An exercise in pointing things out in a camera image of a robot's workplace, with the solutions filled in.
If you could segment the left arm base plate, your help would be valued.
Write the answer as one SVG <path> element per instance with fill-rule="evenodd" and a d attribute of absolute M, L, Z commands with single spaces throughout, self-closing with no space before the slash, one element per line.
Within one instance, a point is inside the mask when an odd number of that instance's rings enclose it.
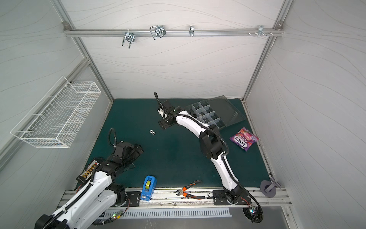
<path fill-rule="evenodd" d="M 139 207 L 141 192 L 139 191 L 127 191 L 121 192 L 117 195 L 117 201 L 114 204 L 115 207 Z"/>

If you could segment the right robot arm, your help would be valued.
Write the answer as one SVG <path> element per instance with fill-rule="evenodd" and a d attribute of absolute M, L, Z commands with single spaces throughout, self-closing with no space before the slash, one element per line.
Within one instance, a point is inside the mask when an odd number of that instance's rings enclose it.
<path fill-rule="evenodd" d="M 227 161 L 229 147 L 220 135 L 218 128 L 215 125 L 208 125 L 197 120 L 179 107 L 175 108 L 168 100 L 161 102 L 158 97 L 156 100 L 158 113 L 162 116 L 159 125 L 163 129 L 178 124 L 198 137 L 201 152 L 212 161 L 221 178 L 227 202 L 236 204 L 243 200 L 246 204 L 251 204 L 251 194 L 240 184 Z"/>

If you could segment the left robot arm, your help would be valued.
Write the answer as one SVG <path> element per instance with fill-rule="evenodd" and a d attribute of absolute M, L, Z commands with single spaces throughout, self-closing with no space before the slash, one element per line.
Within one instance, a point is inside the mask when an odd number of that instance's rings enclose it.
<path fill-rule="evenodd" d="M 115 179 L 144 152 L 142 146 L 119 142 L 113 153 L 92 170 L 89 180 L 61 208 L 51 215 L 42 215 L 36 229 L 87 229 L 113 205 L 129 203 L 123 185 Z"/>

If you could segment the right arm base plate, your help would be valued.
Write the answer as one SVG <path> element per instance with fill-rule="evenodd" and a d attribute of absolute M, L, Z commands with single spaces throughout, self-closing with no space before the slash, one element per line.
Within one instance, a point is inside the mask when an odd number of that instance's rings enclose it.
<path fill-rule="evenodd" d="M 227 190 L 213 190 L 209 197 L 213 199 L 213 204 L 216 206 L 223 205 L 251 205 L 252 199 L 245 189 Z"/>

